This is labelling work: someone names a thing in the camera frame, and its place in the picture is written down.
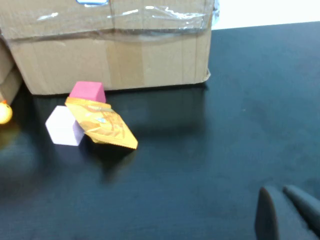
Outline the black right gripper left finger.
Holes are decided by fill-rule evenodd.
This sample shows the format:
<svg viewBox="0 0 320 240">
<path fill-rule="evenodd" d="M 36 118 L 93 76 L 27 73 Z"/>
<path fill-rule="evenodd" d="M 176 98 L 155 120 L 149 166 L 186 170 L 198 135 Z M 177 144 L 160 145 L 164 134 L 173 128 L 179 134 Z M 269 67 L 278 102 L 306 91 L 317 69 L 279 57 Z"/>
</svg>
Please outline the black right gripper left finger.
<svg viewBox="0 0 320 240">
<path fill-rule="evenodd" d="M 263 186 L 259 190 L 254 230 L 257 240 L 278 240 L 278 221 L 275 207 L 276 189 Z"/>
</svg>

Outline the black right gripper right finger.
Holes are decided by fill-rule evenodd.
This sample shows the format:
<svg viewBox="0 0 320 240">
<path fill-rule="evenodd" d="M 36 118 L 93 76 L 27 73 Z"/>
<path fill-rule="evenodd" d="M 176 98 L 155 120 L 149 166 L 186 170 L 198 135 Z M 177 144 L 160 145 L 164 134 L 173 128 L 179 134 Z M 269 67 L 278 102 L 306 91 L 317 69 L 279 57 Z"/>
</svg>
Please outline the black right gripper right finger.
<svg viewBox="0 0 320 240">
<path fill-rule="evenodd" d="M 295 185 L 285 185 L 283 192 L 294 204 L 309 228 L 320 237 L 320 200 Z"/>
</svg>

